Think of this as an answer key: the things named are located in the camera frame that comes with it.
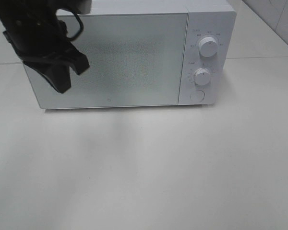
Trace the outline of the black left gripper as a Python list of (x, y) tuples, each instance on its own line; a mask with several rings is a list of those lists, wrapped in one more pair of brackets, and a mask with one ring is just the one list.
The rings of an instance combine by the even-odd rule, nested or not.
[(2, 24), (19, 59), (58, 93), (65, 93), (71, 88), (69, 67), (81, 75), (90, 64), (72, 45), (66, 24), (57, 18), (61, 9), (73, 13), (72, 7), (2, 7)]

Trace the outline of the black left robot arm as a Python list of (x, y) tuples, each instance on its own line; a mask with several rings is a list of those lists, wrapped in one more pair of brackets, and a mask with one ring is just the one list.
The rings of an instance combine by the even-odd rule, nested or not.
[[(71, 88), (70, 70), (85, 72), (89, 62), (72, 44), (84, 30), (81, 14), (91, 10), (90, 0), (0, 0), (0, 21), (7, 41), (22, 63), (41, 75), (58, 93)], [(57, 18), (57, 10), (71, 12), (79, 30), (71, 37)]]

